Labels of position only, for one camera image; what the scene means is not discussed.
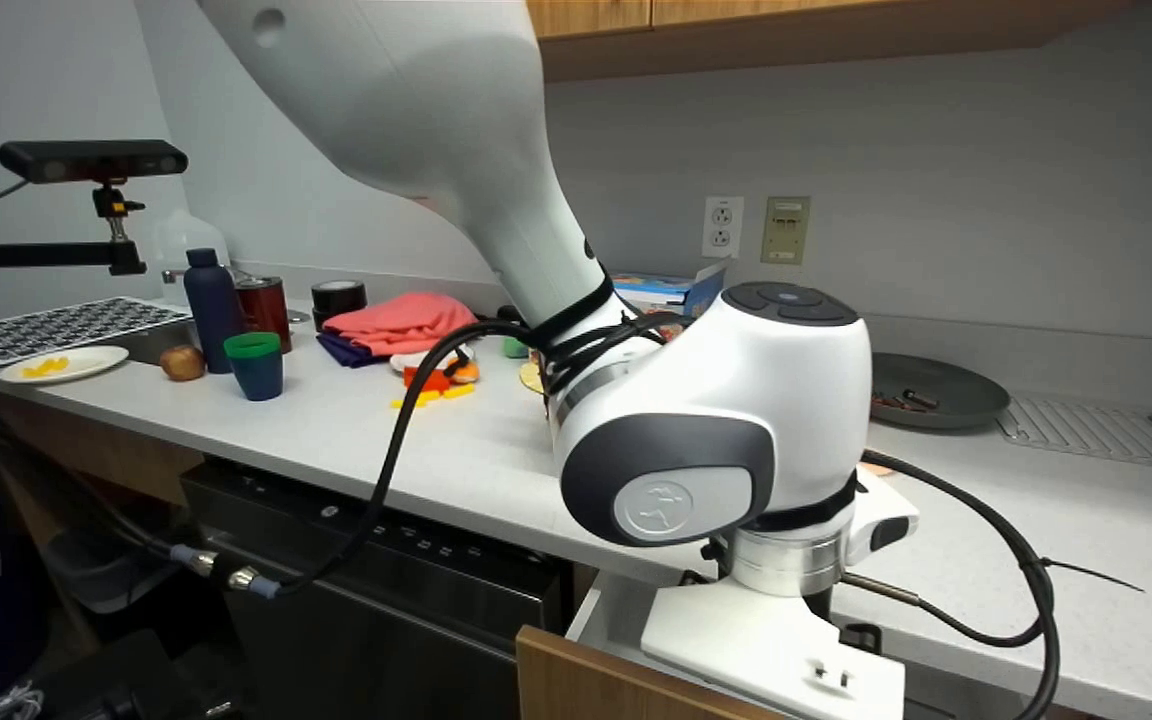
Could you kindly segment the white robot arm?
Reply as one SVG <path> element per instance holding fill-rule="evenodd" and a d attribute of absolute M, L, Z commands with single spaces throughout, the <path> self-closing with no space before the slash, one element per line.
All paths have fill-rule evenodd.
<path fill-rule="evenodd" d="M 455 223 L 545 352 L 559 494 L 610 545 L 732 539 L 732 581 L 813 597 L 844 567 L 868 431 L 859 311 L 723 289 L 678 335 L 615 297 L 551 167 L 524 0 L 196 0 L 353 181 Z"/>

